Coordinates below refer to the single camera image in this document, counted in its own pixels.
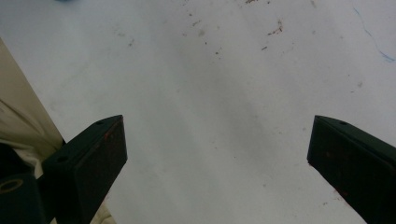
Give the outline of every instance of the blue pen mark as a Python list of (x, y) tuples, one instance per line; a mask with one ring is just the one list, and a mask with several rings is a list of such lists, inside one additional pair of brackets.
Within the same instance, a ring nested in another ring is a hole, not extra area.
[(373, 39), (373, 42), (375, 43), (375, 48), (378, 50), (378, 52), (381, 54), (381, 56), (382, 56), (383, 58), (385, 58), (385, 61), (387, 61), (388, 63), (394, 63), (394, 62), (396, 62), (396, 59), (394, 59), (394, 58), (388, 56), (388, 54), (382, 52), (382, 50), (381, 50), (381, 49), (379, 48), (379, 46), (378, 46), (378, 43), (376, 43), (376, 40), (375, 40), (375, 38), (373, 37), (373, 35), (367, 30), (366, 24), (364, 23), (363, 17), (362, 17), (361, 14), (359, 13), (359, 11), (358, 11), (355, 7), (353, 7), (353, 10), (355, 10), (356, 14), (358, 14), (359, 18), (361, 19), (361, 24), (363, 25), (364, 31), (366, 32), (367, 35), (369, 35), (369, 36)]

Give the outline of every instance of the wrinkled cloth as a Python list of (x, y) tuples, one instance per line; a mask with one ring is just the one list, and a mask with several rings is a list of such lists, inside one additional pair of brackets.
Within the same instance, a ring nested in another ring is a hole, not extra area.
[[(36, 178), (43, 175), (41, 162), (63, 144), (61, 134), (1, 38), (0, 143), (11, 146), (32, 167)], [(91, 224), (114, 223), (102, 203)]]

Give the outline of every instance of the white surface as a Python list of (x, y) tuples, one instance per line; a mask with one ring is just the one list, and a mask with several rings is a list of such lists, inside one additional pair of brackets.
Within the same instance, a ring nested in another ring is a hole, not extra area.
[(364, 223), (305, 157), (316, 114), (396, 145), (395, 11), (14, 0), (0, 2), (0, 36), (66, 141), (124, 115), (119, 223)]

